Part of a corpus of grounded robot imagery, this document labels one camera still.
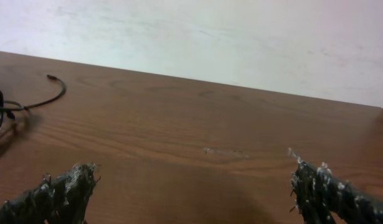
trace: wood grain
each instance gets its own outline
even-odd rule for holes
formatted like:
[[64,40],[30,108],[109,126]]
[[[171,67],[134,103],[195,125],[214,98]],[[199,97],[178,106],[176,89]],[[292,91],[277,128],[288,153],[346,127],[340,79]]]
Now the wood grain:
[[288,147],[383,199],[380,108],[0,52],[6,99],[54,96],[47,73],[68,92],[0,153],[0,203],[95,162],[89,223],[303,223]]

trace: wire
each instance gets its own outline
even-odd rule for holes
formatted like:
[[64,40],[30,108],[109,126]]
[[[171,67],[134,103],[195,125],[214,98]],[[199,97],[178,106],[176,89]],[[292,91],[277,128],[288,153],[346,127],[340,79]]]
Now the wire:
[[[28,111],[29,109],[32,109],[32,108],[35,108],[35,107],[38,107],[38,106],[43,106],[43,105],[46,105],[48,103],[51,103],[55,100],[58,100],[59,98],[61,98],[62,96],[65,95],[65,92],[67,91],[67,86],[66,84],[59,78],[53,76],[53,75],[47,75],[47,78],[49,80],[53,80],[53,81],[56,81],[56,82],[59,82],[61,84],[61,92],[49,99],[49,100],[46,100],[46,101],[43,101],[41,103],[36,103],[36,104],[33,104],[33,105],[28,105],[28,106],[22,106],[20,103],[18,102],[15,102],[15,101],[10,101],[10,100],[4,100],[4,97],[3,97],[3,93],[2,91],[0,91],[0,127],[2,126],[2,123],[3,123],[3,117],[4,117],[4,114],[6,113],[7,117],[11,120],[15,120],[16,117],[14,116],[14,114],[12,113],[13,111]],[[6,104],[10,104],[10,105],[15,105],[17,106],[17,108],[6,108],[4,107]]]

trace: white wall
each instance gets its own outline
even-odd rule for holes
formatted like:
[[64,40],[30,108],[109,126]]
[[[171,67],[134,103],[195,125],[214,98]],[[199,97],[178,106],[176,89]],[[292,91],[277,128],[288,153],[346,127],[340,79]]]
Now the white wall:
[[383,106],[383,0],[0,0],[0,50]]

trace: brown wooden surface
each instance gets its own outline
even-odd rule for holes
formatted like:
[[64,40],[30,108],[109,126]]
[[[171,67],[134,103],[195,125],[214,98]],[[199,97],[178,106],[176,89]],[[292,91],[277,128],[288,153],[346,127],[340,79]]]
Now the brown wooden surface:
[[380,108],[0,52],[7,100],[54,96],[47,73],[68,92],[0,152],[0,203],[95,162],[91,224],[303,223],[288,147],[383,199]]

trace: cable tip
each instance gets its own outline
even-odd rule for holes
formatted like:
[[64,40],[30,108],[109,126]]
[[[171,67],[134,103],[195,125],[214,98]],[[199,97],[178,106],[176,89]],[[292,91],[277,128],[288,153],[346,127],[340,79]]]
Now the cable tip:
[[49,75],[49,74],[47,74],[47,78],[49,78],[51,80],[57,80],[57,77],[55,77],[53,75]]

